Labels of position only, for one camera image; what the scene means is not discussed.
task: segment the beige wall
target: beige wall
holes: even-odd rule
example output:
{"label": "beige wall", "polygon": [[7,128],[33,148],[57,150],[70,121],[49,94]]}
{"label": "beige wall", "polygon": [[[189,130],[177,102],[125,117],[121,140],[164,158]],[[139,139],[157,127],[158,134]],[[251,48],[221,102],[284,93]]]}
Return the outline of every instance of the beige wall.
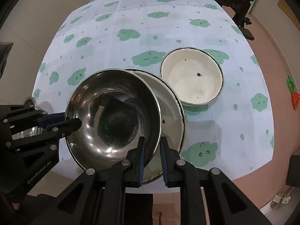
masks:
{"label": "beige wall", "polygon": [[267,30],[283,62],[288,64],[287,71],[291,71],[300,90],[300,32],[277,7],[278,1],[256,0],[250,14]]}
{"label": "beige wall", "polygon": [[19,0],[0,30],[13,42],[0,80],[0,104],[22,104],[31,95],[42,59],[55,33],[75,9],[89,0]]}

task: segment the tablecloth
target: tablecloth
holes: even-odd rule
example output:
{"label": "tablecloth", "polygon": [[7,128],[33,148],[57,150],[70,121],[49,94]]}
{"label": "tablecloth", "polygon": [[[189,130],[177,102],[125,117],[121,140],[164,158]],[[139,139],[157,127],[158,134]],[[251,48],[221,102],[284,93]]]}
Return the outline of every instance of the tablecloth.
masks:
{"label": "tablecloth", "polygon": [[[203,49],[220,64],[224,89],[214,104],[184,107],[187,134],[181,157],[220,168],[236,179],[272,159],[270,97],[259,63],[232,19],[214,0],[95,0],[74,10],[42,61],[33,97],[48,113],[66,109],[76,86],[106,68],[141,68],[159,75],[178,47]],[[60,140],[53,171],[75,179],[82,170]],[[143,192],[167,192],[162,180]]]}

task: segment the tiled floor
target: tiled floor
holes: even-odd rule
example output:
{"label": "tiled floor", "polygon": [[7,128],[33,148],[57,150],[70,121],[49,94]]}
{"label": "tiled floor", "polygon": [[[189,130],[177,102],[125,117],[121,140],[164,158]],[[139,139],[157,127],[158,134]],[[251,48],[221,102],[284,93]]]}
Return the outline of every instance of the tiled floor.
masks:
{"label": "tiled floor", "polygon": [[[19,62],[19,64],[22,62],[17,67],[17,77],[15,78],[19,79],[18,82],[22,81],[23,84],[24,82],[26,83],[24,85],[26,90],[19,90],[17,94],[11,94],[7,91],[7,89],[5,89],[3,86],[4,84],[2,84],[2,87],[0,87],[0,104],[20,104],[20,100],[24,99],[28,95],[28,92],[30,93],[32,91],[34,82],[32,80],[34,79],[31,81],[28,79],[32,78],[30,75],[36,75],[43,54],[47,49],[47,45],[53,38],[55,31],[57,31],[61,22],[73,9],[73,7],[82,6],[86,3],[86,1],[88,0],[82,0],[80,1],[80,4],[77,4],[76,2],[79,2],[78,0],[71,0],[71,2],[67,3],[69,6],[65,8],[65,14],[60,13],[58,20],[56,20],[56,16],[47,17],[48,14],[44,14],[40,18],[34,18],[36,13],[33,11],[44,6],[42,4],[43,0],[41,4],[36,4],[34,0],[28,0],[25,2],[25,4],[27,4],[25,7],[31,6],[30,16],[27,17],[25,12],[20,12],[24,6],[21,6],[20,4],[16,6],[15,13],[12,11],[10,19],[0,31],[0,40],[3,41],[3,38],[5,38],[6,41],[14,40],[13,42],[15,44],[10,53],[9,59],[11,61]],[[19,14],[24,15],[24,18],[22,17],[20,19],[17,16]],[[27,21],[27,23],[22,23],[22,27],[17,28],[17,19],[22,21],[27,19],[29,22]],[[274,116],[275,145],[273,159],[271,162],[253,173],[235,180],[234,183],[258,208],[261,208],[272,199],[275,193],[286,189],[285,178],[287,175],[289,158],[299,147],[300,127],[298,112],[292,107],[291,96],[286,85],[287,71],[284,64],[266,33],[253,18],[250,19],[252,21],[252,25],[247,26],[247,28],[254,35],[255,40],[249,41],[249,44],[258,59],[269,90]],[[36,27],[34,26],[34,22],[38,22],[39,25],[44,24],[44,27]],[[37,29],[37,31],[36,33],[34,33],[34,31],[32,33],[24,31],[28,28],[34,28]],[[54,32],[46,36],[42,32],[48,28],[51,29],[47,30],[47,33],[51,30]],[[42,38],[35,38],[32,37],[34,35],[43,36]],[[25,68],[28,69],[28,66],[31,67],[29,69],[31,71],[24,73],[26,71]],[[10,63],[8,63],[7,67],[8,68],[6,68],[5,73],[7,73],[7,71],[15,70]],[[4,74],[1,82],[7,81],[8,83],[5,85],[10,85],[9,90],[16,92],[19,89],[19,85],[16,84],[15,78],[9,78]],[[38,183],[38,185],[36,185],[36,187],[31,191],[31,194],[35,195],[39,193],[47,193],[56,196],[70,182],[71,180],[50,172]],[[180,224],[179,193],[154,195],[154,224],[158,224],[159,212],[162,212],[163,225]]]}

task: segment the metal bolt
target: metal bolt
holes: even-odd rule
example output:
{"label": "metal bolt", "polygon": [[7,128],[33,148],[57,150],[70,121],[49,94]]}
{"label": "metal bolt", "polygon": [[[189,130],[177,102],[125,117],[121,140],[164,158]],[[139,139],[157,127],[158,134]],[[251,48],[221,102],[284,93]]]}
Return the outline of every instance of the metal bolt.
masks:
{"label": "metal bolt", "polygon": [[85,172],[86,172],[87,175],[93,175],[95,173],[95,169],[88,168]]}
{"label": "metal bolt", "polygon": [[178,159],[178,160],[176,161],[176,163],[177,163],[177,165],[179,165],[179,166],[183,166],[183,165],[185,165],[185,160]]}
{"label": "metal bolt", "polygon": [[214,168],[211,169],[211,172],[212,172],[212,174],[214,174],[214,175],[218,175],[218,174],[220,174],[220,169],[214,167]]}
{"label": "metal bolt", "polygon": [[121,164],[123,166],[128,166],[128,165],[130,165],[130,160],[124,159],[124,160],[121,161]]}
{"label": "metal bolt", "polygon": [[50,149],[55,151],[57,149],[56,145],[50,145]]}

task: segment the finger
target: finger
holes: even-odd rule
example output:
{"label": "finger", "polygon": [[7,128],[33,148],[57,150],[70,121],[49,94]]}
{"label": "finger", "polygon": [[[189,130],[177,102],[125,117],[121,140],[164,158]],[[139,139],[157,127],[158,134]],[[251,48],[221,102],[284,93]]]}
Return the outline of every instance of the finger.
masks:
{"label": "finger", "polygon": [[20,203],[12,203],[12,205],[16,211],[20,208]]}

